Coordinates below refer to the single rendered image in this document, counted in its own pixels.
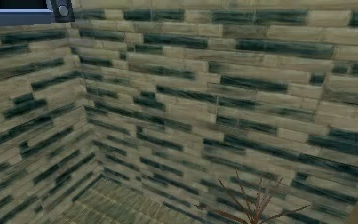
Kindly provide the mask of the red bare twig house plant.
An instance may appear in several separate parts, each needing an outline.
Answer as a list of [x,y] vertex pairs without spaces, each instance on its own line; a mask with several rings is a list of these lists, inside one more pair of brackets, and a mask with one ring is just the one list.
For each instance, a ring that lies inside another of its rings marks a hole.
[[253,202],[251,202],[248,199],[248,195],[246,194],[246,191],[241,183],[238,183],[240,187],[241,194],[243,195],[243,199],[246,203],[246,206],[243,206],[243,204],[237,199],[237,197],[224,185],[224,183],[221,180],[218,180],[221,187],[225,190],[227,195],[235,202],[235,204],[243,211],[243,213],[246,215],[246,219],[240,218],[238,216],[232,215],[228,212],[211,208],[207,205],[196,205],[197,209],[205,210],[207,212],[216,213],[224,218],[227,218],[229,220],[238,222],[239,224],[265,224],[266,222],[276,219],[278,217],[287,216],[290,214],[295,214],[299,211],[302,211],[306,208],[308,208],[308,205],[295,208],[293,210],[286,210],[282,211],[279,214],[267,217],[266,219],[262,219],[262,215],[264,210],[267,208],[268,204],[272,200],[274,194],[279,190],[279,187],[281,183],[283,182],[283,178],[280,177],[275,185],[272,185],[271,181],[268,181],[266,185],[263,185],[263,177],[260,177],[259,183],[258,183],[258,191],[256,194],[256,197]]

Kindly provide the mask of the dark blue framed window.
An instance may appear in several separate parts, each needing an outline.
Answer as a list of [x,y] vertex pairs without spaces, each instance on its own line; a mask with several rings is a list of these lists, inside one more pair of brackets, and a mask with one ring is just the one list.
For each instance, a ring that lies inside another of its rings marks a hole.
[[72,0],[0,0],[0,26],[74,21]]

